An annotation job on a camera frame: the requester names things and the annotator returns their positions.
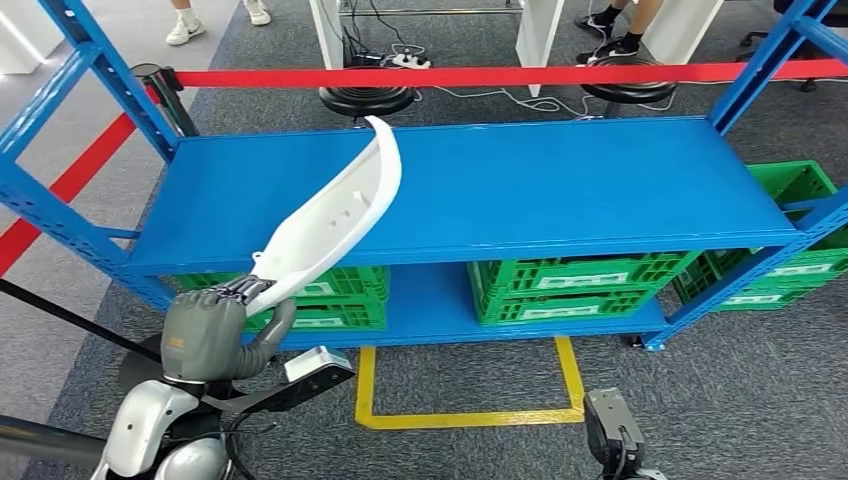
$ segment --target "red barrier tape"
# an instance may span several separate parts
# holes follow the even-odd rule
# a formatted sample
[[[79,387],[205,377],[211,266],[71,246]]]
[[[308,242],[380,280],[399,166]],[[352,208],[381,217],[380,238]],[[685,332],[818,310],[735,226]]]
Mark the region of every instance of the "red barrier tape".
[[[126,113],[118,115],[88,148],[50,186],[63,202],[70,202],[109,161],[118,148],[135,131],[135,124]],[[24,219],[17,219],[0,236],[0,276],[35,242],[41,232]]]
[[[221,70],[177,72],[186,87],[480,87],[508,85],[566,85],[647,82],[721,82],[734,80],[744,63],[693,63],[689,65],[615,67],[462,67],[430,70]],[[839,60],[786,62],[775,79],[848,76]]]

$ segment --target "white table leg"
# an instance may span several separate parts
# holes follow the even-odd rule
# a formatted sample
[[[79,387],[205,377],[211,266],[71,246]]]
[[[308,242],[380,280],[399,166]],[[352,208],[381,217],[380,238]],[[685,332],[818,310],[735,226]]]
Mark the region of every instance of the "white table leg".
[[[321,46],[324,67],[327,70],[344,68],[338,0],[309,0],[309,6],[312,8],[312,20],[318,33],[318,45]]]
[[[722,3],[724,0],[665,0],[642,43],[660,63],[689,63]]]
[[[525,0],[515,52],[522,67],[545,67],[551,56],[562,5],[565,0]],[[541,85],[529,85],[530,95],[539,96]]]

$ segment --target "chair leg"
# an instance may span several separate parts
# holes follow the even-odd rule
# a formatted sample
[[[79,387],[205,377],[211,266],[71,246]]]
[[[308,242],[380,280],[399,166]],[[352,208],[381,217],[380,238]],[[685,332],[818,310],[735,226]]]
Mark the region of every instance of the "chair leg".
[[[607,102],[604,110],[604,118],[618,118],[621,113],[621,104],[618,102]]]
[[[815,78],[808,78],[806,82],[802,83],[798,90],[801,90],[804,93],[814,92],[818,87],[816,85]]]
[[[750,52],[748,52],[748,53],[743,53],[742,55],[737,56],[737,57],[736,57],[736,59],[735,59],[734,61],[735,61],[736,63],[739,63],[739,62],[747,62],[748,60],[750,60],[750,59],[751,59],[751,57],[753,57],[753,56],[754,56],[754,54],[755,54],[755,53],[757,53],[757,51],[756,51],[756,50],[750,51]]]
[[[750,47],[754,44],[755,38],[766,38],[768,36],[768,32],[748,32],[748,35],[745,35],[745,38],[739,42],[739,46],[742,48]]]

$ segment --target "black pole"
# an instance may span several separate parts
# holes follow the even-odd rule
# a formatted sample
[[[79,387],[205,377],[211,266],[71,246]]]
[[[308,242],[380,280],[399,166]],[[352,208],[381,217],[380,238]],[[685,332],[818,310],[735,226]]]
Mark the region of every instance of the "black pole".
[[[100,463],[106,440],[0,415],[0,450],[82,467]]]
[[[179,84],[173,68],[163,68],[155,63],[140,63],[132,67],[132,72],[159,97],[159,106],[165,111],[172,126],[179,129],[185,137],[200,135],[177,94],[182,90],[182,85]]]
[[[107,328],[103,328],[90,320],[86,320],[76,313],[66,310],[65,308],[60,307],[45,298],[39,297],[29,290],[25,290],[3,278],[0,278],[0,292],[11,295],[24,303],[32,305],[33,307],[43,312],[47,312],[54,317],[58,317],[72,325],[76,325],[77,327],[80,327],[89,333],[93,333],[104,340],[112,342],[115,345],[124,347],[139,355],[143,355],[156,363],[162,363],[162,358],[158,353],[148,350],[147,348],[144,348]]]

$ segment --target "blue metal shelf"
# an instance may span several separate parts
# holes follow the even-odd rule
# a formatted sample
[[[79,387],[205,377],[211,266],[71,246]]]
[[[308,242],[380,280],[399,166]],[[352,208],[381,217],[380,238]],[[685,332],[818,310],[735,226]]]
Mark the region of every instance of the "blue metal shelf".
[[[185,138],[170,128],[82,0],[40,0],[75,53],[0,133],[0,202],[165,310],[157,276],[243,271],[275,227],[370,139],[367,130]],[[394,267],[384,332],[293,334],[287,348],[642,333],[646,348],[692,325],[791,256],[848,223],[848,187],[790,223],[723,139],[807,38],[848,61],[824,27],[836,0],[798,0],[707,118],[466,125],[395,130],[404,176],[385,217],[341,264]],[[98,75],[168,171],[135,232],[93,225],[15,164],[82,76]],[[663,319],[630,317],[483,328],[451,263],[500,258],[765,247]]]
[[[628,317],[584,318],[536,325],[483,327],[477,323],[470,282],[462,263],[392,267],[388,329],[373,332],[291,333],[283,348],[335,348],[481,342],[551,337],[660,332],[669,325],[656,300]],[[245,335],[247,342],[253,335]]]
[[[279,222],[371,136],[183,140],[127,268],[249,270]],[[343,265],[785,245],[801,235],[702,118],[397,128],[395,136],[398,196]],[[586,140],[598,138],[615,141]]]

